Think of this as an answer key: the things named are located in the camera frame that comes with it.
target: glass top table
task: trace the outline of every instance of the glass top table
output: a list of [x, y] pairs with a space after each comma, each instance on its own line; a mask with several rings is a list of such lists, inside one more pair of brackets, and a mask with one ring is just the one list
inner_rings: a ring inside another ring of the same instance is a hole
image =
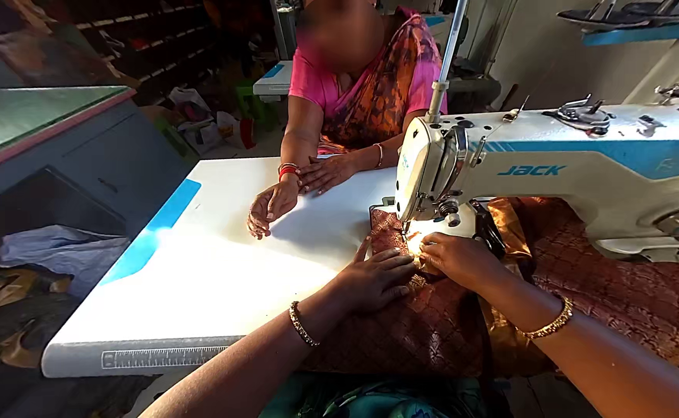
[[125, 86], [0, 89], [0, 151], [119, 94]]

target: hand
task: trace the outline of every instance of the hand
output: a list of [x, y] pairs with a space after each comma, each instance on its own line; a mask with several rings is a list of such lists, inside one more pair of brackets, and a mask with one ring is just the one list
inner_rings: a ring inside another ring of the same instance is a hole
[[255, 197], [249, 209], [247, 228], [257, 240], [270, 236], [270, 223], [287, 214], [298, 203], [298, 176], [285, 174], [277, 185]]
[[415, 273], [414, 258], [392, 248], [366, 260], [370, 240], [365, 238], [354, 260], [326, 286], [347, 313], [372, 312], [409, 293], [405, 285]]
[[308, 161], [311, 164], [296, 171], [301, 176], [299, 184], [303, 193], [319, 189], [319, 194], [324, 194], [360, 171], [355, 165], [352, 152], [329, 158], [309, 157]]
[[434, 232], [422, 239], [420, 250], [422, 261], [476, 292], [488, 283], [513, 276], [485, 244], [471, 238]]

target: blue shelf bracket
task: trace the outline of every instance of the blue shelf bracket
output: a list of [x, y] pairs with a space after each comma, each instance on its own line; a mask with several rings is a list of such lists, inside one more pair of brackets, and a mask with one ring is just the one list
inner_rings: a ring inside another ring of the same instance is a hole
[[582, 43], [587, 46], [595, 46], [667, 39], [679, 39], [679, 23], [665, 24], [658, 27], [635, 27], [631, 29], [616, 29], [608, 32], [584, 33]]

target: woman's left hand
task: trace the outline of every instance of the woman's left hand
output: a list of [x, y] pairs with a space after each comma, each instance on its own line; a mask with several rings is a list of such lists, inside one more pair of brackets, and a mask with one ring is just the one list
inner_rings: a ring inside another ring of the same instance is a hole
[[311, 164], [296, 171], [301, 176], [299, 184], [304, 194], [316, 189], [319, 189], [319, 194], [324, 194], [360, 171], [352, 152], [329, 158], [309, 157], [308, 161]]
[[372, 312], [409, 293], [405, 285], [416, 271], [414, 258], [400, 253], [399, 248], [380, 252], [368, 260], [370, 236], [365, 238], [355, 258], [324, 290], [341, 303], [343, 311]]

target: plastic bag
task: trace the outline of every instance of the plastic bag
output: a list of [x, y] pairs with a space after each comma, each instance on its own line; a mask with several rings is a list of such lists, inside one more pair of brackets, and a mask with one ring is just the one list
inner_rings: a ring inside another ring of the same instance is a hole
[[229, 145], [239, 149], [254, 147], [251, 119], [237, 120], [232, 115], [220, 111], [215, 114], [215, 121], [218, 123], [218, 132]]
[[210, 122], [205, 126], [203, 125], [203, 122], [185, 122], [178, 127], [178, 130], [182, 132], [187, 143], [190, 144], [200, 156], [223, 144], [223, 138], [221, 137], [218, 125], [216, 125], [215, 122]]
[[50, 271], [72, 274], [68, 293], [85, 298], [128, 248], [126, 236], [105, 235], [50, 225], [6, 235], [0, 247], [0, 267], [38, 264]]
[[205, 103], [205, 100], [203, 100], [203, 98], [200, 96], [200, 93], [198, 93], [195, 89], [180, 89], [179, 87], [175, 87], [169, 92], [169, 100], [171, 100], [175, 105], [185, 102], [193, 102], [203, 109], [211, 111], [208, 105]]

